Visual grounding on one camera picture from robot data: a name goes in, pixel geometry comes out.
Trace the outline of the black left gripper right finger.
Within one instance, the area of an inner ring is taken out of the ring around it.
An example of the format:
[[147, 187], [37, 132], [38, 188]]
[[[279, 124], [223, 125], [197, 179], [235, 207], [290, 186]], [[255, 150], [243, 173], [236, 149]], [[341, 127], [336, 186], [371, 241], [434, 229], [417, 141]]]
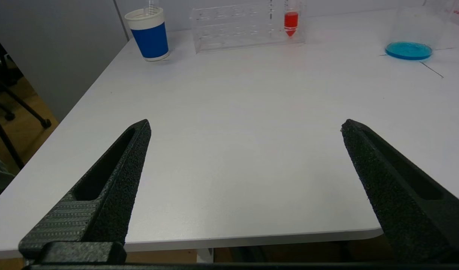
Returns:
[[396, 259], [459, 263], [459, 199], [368, 126], [348, 119], [341, 133]]

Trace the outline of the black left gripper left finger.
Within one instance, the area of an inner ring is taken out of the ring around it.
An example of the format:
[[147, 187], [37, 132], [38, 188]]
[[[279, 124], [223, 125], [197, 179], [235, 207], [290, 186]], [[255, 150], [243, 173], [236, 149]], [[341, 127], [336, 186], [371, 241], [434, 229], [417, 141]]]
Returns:
[[50, 242], [125, 244], [151, 135], [147, 119], [130, 125], [21, 239], [20, 254], [35, 260]]

